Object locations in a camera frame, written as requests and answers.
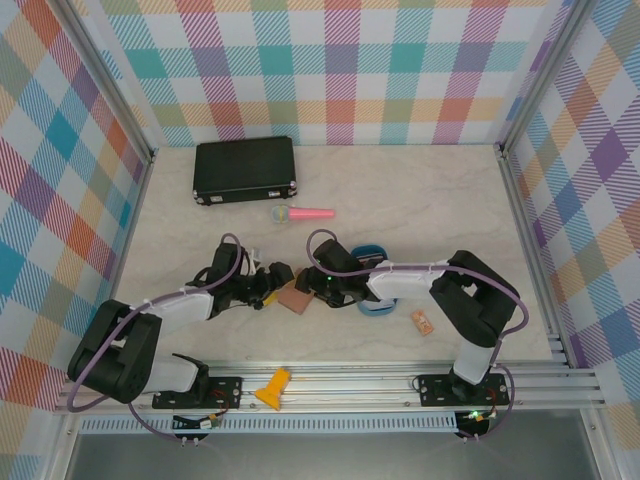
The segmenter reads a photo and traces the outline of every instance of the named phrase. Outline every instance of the gray floor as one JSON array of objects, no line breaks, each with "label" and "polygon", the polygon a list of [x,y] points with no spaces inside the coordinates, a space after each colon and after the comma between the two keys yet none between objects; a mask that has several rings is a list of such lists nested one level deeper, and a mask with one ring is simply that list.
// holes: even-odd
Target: gray floor
[{"label": "gray floor", "polygon": [[87,435],[68,480],[599,478],[578,412],[517,412],[479,444],[407,433],[229,434],[210,443],[183,449],[150,435]]}]

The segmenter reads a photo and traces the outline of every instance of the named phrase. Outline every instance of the pink toy microphone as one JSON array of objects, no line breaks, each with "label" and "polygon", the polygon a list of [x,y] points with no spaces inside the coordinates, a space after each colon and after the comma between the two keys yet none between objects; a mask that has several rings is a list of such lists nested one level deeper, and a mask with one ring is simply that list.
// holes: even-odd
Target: pink toy microphone
[{"label": "pink toy microphone", "polygon": [[333,218],[335,210],[323,208],[296,208],[278,205],[271,210],[271,218],[276,223],[287,223],[291,220],[307,220],[310,218]]}]

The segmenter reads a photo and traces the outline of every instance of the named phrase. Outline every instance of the purple cable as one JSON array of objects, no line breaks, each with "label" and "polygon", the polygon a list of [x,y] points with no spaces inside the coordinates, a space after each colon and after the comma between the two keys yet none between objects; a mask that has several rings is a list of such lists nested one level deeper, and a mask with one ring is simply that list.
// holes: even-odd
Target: purple cable
[{"label": "purple cable", "polygon": [[102,396],[102,397],[100,397],[100,398],[98,398],[98,399],[96,399],[96,400],[94,400],[94,401],[92,401],[92,402],[90,402],[90,403],[88,403],[86,405],[82,405],[80,407],[76,407],[73,404],[73,402],[76,399],[76,396],[78,395],[78,390],[80,390],[80,386],[86,380],[86,378],[89,375],[89,372],[91,371],[91,369],[93,369],[93,367],[96,366],[96,364],[98,363],[98,361],[100,360],[102,355],[104,355],[104,353],[107,351],[107,349],[111,346],[111,342],[113,342],[115,340],[115,338],[118,336],[118,334],[124,329],[124,327],[127,326],[127,324],[136,315],[138,315],[140,312],[143,312],[144,310],[146,310],[147,308],[149,308],[153,304],[164,303],[167,300],[171,300],[171,299],[177,298],[177,297],[182,297],[184,295],[193,295],[195,293],[207,292],[208,290],[210,290],[212,288],[215,288],[218,285],[226,282],[231,277],[231,275],[233,275],[233,272],[236,271],[236,269],[240,265],[240,261],[242,260],[242,255],[241,255],[241,250],[240,250],[240,248],[241,248],[240,247],[240,240],[233,233],[225,233],[224,235],[222,235],[222,238],[220,239],[220,242],[221,243],[224,242],[227,238],[231,238],[236,243],[237,253],[236,253],[236,261],[233,264],[233,268],[231,270],[229,270],[229,272],[224,277],[222,277],[220,280],[217,280],[217,281],[213,282],[211,285],[205,285],[204,287],[194,288],[193,290],[179,291],[179,292],[174,292],[174,293],[168,293],[168,294],[165,294],[165,295],[161,295],[161,296],[159,296],[157,298],[154,298],[150,302],[144,303],[144,304],[140,305],[139,307],[135,308],[126,317],[124,317],[122,319],[122,321],[118,324],[118,326],[116,328],[114,328],[113,332],[111,332],[111,335],[109,335],[107,337],[107,339],[104,341],[104,343],[100,346],[98,351],[95,353],[93,358],[91,358],[91,360],[89,361],[87,366],[84,368],[84,370],[82,370],[82,372],[80,373],[80,376],[78,376],[78,378],[76,379],[75,383],[73,384],[73,387],[71,388],[71,392],[69,393],[69,398],[67,398],[67,409],[71,413],[84,412],[84,411],[86,411],[86,410],[88,410],[88,409],[90,409],[92,407],[95,407],[99,403],[102,403],[104,400],[106,400],[108,398],[107,396]]},{"label": "purple cable", "polygon": [[[314,267],[316,267],[318,270],[320,270],[321,272],[323,272],[323,273],[325,273],[327,275],[332,275],[334,277],[357,277],[358,275],[369,275],[371,273],[378,273],[378,272],[391,272],[392,270],[419,271],[419,270],[424,270],[425,269],[424,265],[394,265],[393,267],[376,267],[376,268],[369,268],[369,269],[366,269],[366,270],[358,270],[356,272],[333,272],[333,271],[331,271],[331,270],[329,270],[327,268],[324,268],[313,257],[313,252],[311,251],[311,241],[319,233],[326,233],[327,235],[330,235],[336,241],[338,240],[338,237],[331,230],[327,230],[326,228],[319,228],[319,229],[314,230],[313,232],[311,232],[311,235],[309,235],[309,238],[307,238],[307,256],[309,257],[309,260],[311,261],[311,263],[313,264]],[[504,293],[506,296],[508,296],[511,300],[513,300],[516,303],[516,305],[520,308],[520,310],[522,310],[522,315],[523,315],[522,321],[518,325],[516,325],[515,327],[512,327],[512,328],[509,328],[509,329],[505,330],[504,332],[502,332],[498,336],[498,340],[496,342],[496,346],[495,346],[495,348],[493,350],[493,355],[491,355],[491,360],[489,361],[489,365],[494,365],[494,362],[495,362],[496,358],[498,357],[498,352],[500,351],[500,348],[502,347],[502,339],[505,336],[507,336],[507,335],[509,335],[511,333],[515,333],[515,332],[518,332],[518,331],[522,330],[529,323],[529,310],[527,310],[527,306],[520,299],[520,297],[518,297],[515,293],[513,293],[507,287],[505,287],[504,285],[496,282],[492,278],[487,277],[486,275],[482,275],[481,273],[474,272],[473,270],[469,270],[467,268],[455,267],[453,265],[432,265],[432,266],[430,266],[428,268],[432,272],[437,272],[437,271],[457,272],[457,273],[460,273],[462,275],[469,275],[470,277],[473,277],[473,278],[476,278],[478,280],[481,280],[482,282],[484,282],[484,283],[486,283],[486,284],[488,284],[488,285],[500,290],[502,293]],[[507,407],[507,410],[506,410],[504,416],[502,417],[502,420],[500,421],[500,423],[498,423],[498,425],[496,425],[494,428],[491,429],[491,432],[494,432],[497,428],[499,428],[505,422],[505,420],[507,419],[507,416],[511,413],[511,410],[513,410],[513,404],[514,404],[514,401],[515,401],[515,393],[516,393],[516,387],[515,387],[515,384],[513,382],[513,375],[511,375],[511,372],[509,371],[509,369],[507,367],[505,367],[504,365],[496,365],[496,367],[503,369],[505,371],[505,373],[507,374],[507,377],[509,378],[509,382],[511,383],[511,398],[509,399],[509,406]],[[468,433],[463,432],[462,430],[460,432],[463,435],[472,438],[472,436],[469,435]],[[489,434],[489,432],[485,433],[483,435],[483,437],[486,437],[488,434]]]}]

